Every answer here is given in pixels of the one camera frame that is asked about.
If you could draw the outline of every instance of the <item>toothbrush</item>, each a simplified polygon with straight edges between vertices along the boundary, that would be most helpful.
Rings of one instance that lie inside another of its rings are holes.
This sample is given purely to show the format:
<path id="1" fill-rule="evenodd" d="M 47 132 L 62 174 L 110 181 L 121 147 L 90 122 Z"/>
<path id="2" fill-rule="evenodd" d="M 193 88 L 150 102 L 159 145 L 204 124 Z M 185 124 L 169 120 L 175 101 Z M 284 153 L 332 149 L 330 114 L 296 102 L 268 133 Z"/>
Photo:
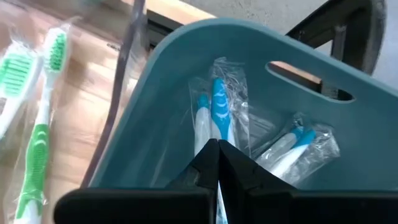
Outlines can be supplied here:
<path id="1" fill-rule="evenodd" d="M 29 97 L 42 68 L 42 57 L 20 43 L 13 42 L 0 62 L 0 97 L 6 99 L 0 116 L 0 140 Z"/>
<path id="2" fill-rule="evenodd" d="M 195 118 L 195 155 L 197 155 L 210 139 L 210 106 L 206 94 L 198 99 L 198 112 Z"/>
<path id="3" fill-rule="evenodd" d="M 232 119 L 228 108 L 228 96 L 224 81 L 216 78 L 213 81 L 213 95 L 211 102 L 211 137 L 227 140 L 235 146 Z M 224 206 L 223 195 L 221 194 L 220 182 L 218 182 L 218 222 L 228 223 Z"/>
<path id="4" fill-rule="evenodd" d="M 315 139 L 315 131 L 310 130 L 305 133 L 300 140 L 293 146 L 293 148 L 281 158 L 276 165 L 270 169 L 270 173 L 281 178 L 294 165 L 297 159 L 305 152 L 311 142 Z"/>
<path id="5" fill-rule="evenodd" d="M 266 152 L 256 159 L 256 162 L 265 169 L 271 168 L 278 158 L 283 156 L 296 144 L 302 134 L 303 126 L 294 128 L 291 132 L 278 139 Z"/>
<path id="6" fill-rule="evenodd" d="M 14 223 L 40 224 L 43 212 L 45 170 L 49 153 L 50 99 L 54 83 L 67 61 L 67 33 L 50 29 L 44 42 L 45 83 L 39 112 L 25 159 L 25 177 Z"/>

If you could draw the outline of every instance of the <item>basket handle hole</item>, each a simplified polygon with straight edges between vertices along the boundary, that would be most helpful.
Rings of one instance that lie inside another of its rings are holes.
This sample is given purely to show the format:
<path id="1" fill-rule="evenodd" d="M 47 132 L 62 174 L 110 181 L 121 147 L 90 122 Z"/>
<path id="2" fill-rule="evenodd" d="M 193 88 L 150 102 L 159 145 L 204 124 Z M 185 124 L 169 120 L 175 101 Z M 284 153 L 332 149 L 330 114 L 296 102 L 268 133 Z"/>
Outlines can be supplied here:
<path id="1" fill-rule="evenodd" d="M 280 75 L 284 78 L 304 86 L 305 88 L 331 99 L 338 101 L 352 101 L 354 97 L 347 91 L 338 90 L 327 83 L 323 83 L 316 75 L 296 68 L 286 62 L 272 61 L 267 63 L 266 69 L 273 75 Z"/>

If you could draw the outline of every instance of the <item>plastic wrapper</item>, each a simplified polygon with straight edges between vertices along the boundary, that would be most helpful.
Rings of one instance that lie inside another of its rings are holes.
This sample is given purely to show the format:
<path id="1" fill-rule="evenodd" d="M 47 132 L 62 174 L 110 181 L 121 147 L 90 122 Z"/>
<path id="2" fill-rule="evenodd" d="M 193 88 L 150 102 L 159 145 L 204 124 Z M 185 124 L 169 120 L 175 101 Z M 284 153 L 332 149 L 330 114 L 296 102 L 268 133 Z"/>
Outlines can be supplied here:
<path id="1" fill-rule="evenodd" d="M 218 58 L 210 68 L 209 79 L 195 77 L 188 84 L 195 155 L 210 138 L 227 140 L 249 155 L 248 91 L 243 64 Z M 220 187 L 218 196 L 216 222 L 227 223 Z"/>
<path id="2" fill-rule="evenodd" d="M 298 113 L 287 128 L 268 142 L 256 162 L 283 181 L 297 186 L 303 179 L 340 156 L 333 128 L 312 124 Z"/>
<path id="3" fill-rule="evenodd" d="M 248 156 L 250 155 L 249 147 L 249 116 L 248 116 L 248 86 L 246 84 L 246 75 L 243 69 L 244 64 L 239 62 L 230 62 L 225 57 L 218 58 L 214 61 L 211 68 L 212 79 L 212 101 L 217 101 L 220 105 L 223 102 L 228 102 L 228 111 L 231 115 L 231 129 L 234 139 L 234 146 L 243 151 Z M 215 99 L 220 93 L 216 92 L 217 80 L 221 80 L 225 87 L 227 99 Z M 217 137 L 215 132 L 212 133 L 212 138 Z"/>
<path id="4" fill-rule="evenodd" d="M 0 58 L 4 58 L 6 52 L 12 52 L 10 48 L 14 48 L 16 51 L 18 51 L 17 48 L 22 48 L 25 52 L 37 54 L 34 50 L 37 38 L 35 38 L 36 33 L 32 25 L 32 19 L 23 10 L 16 12 L 11 9 L 12 6 L 0 2 Z M 1 120 L 2 125 L 0 126 L 0 132 L 2 133 L 0 134 L 0 157 L 7 157 L 8 154 L 16 154 L 14 151 L 19 148 L 21 138 L 18 137 L 18 134 L 21 133 L 26 105 L 32 93 L 24 97 L 16 113 L 8 111 L 8 113 L 11 112 L 12 114 L 10 117 L 12 119 L 6 119 L 11 121 L 9 124 L 5 124 L 4 120 L 8 96 L 3 91 L 0 95 L 0 114 L 3 117 Z"/>
<path id="5" fill-rule="evenodd" d="M 9 71 L 11 68 L 7 68 L 6 60 L 12 60 L 11 54 L 16 52 L 24 52 L 23 54 L 30 55 L 32 58 L 37 58 L 38 53 L 32 49 L 29 45 L 22 42 L 21 39 L 16 40 L 12 37 L 12 44 L 4 51 L 1 59 L 1 64 L 4 71 Z M 24 119 L 24 111 L 26 105 L 31 99 L 34 86 L 37 83 L 37 77 L 31 79 L 26 78 L 25 85 L 21 85 L 21 92 L 18 95 L 11 95 L 7 93 L 13 85 L 8 84 L 5 79 L 1 80 L 0 83 L 0 156 L 6 151 L 14 149 L 16 146 L 15 134 L 18 132 L 17 126 L 20 120 Z"/>
<path id="6" fill-rule="evenodd" d="M 104 121 L 104 128 L 81 183 L 82 187 L 89 186 L 97 165 L 108 147 L 109 140 L 118 126 L 119 120 L 136 87 L 137 80 L 145 67 L 150 51 L 148 40 L 145 0 L 137 0 L 134 1 L 129 24 L 123 38 L 123 45 L 120 48 L 114 76 L 112 99 Z"/>
<path id="7" fill-rule="evenodd" d="M 297 186 L 322 166 L 340 157 L 340 149 L 333 135 L 333 129 L 324 124 L 315 124 L 313 130 L 316 134 L 315 139 L 281 178 L 291 185 Z"/>
<path id="8" fill-rule="evenodd" d="M 56 140 L 53 116 L 64 110 L 63 105 L 59 104 L 60 92 L 65 83 L 72 51 L 70 31 L 74 20 L 51 27 L 45 38 L 47 44 L 37 48 L 42 62 L 37 72 L 38 80 L 33 85 L 27 102 L 25 117 L 18 120 L 18 123 L 23 123 L 20 135 L 22 142 L 11 184 L 3 201 L 5 223 L 41 222 L 43 206 L 47 204 L 44 194 L 48 186 L 47 168 L 52 166 L 51 155 Z M 60 42 L 64 42 L 66 48 L 60 47 L 63 46 L 59 45 Z M 46 59 L 46 55 L 50 54 L 64 58 L 60 72 L 55 68 L 58 63 L 52 61 L 53 56 L 51 60 Z"/>

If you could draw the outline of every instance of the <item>black metal frame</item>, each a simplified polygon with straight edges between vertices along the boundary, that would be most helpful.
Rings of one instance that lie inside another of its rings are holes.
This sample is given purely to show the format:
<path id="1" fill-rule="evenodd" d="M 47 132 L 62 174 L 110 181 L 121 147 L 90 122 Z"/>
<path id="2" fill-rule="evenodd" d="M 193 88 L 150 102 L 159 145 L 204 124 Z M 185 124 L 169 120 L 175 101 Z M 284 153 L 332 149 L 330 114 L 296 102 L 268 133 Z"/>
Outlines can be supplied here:
<path id="1" fill-rule="evenodd" d="M 371 74 L 381 48 L 385 16 L 384 0 L 330 0 L 286 35 L 313 48 L 340 39 L 344 44 L 332 56 Z M 346 27 L 344 37 L 336 32 L 341 26 Z"/>

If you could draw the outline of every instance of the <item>gray floor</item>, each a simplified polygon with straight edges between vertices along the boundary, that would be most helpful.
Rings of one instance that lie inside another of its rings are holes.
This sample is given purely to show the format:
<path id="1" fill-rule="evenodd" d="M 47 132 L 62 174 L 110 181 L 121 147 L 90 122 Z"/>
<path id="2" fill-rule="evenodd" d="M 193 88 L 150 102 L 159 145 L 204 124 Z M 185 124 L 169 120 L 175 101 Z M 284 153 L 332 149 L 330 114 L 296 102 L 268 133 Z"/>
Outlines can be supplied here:
<path id="1" fill-rule="evenodd" d="M 182 0 L 218 17 L 260 22 L 285 34 L 326 0 Z"/>

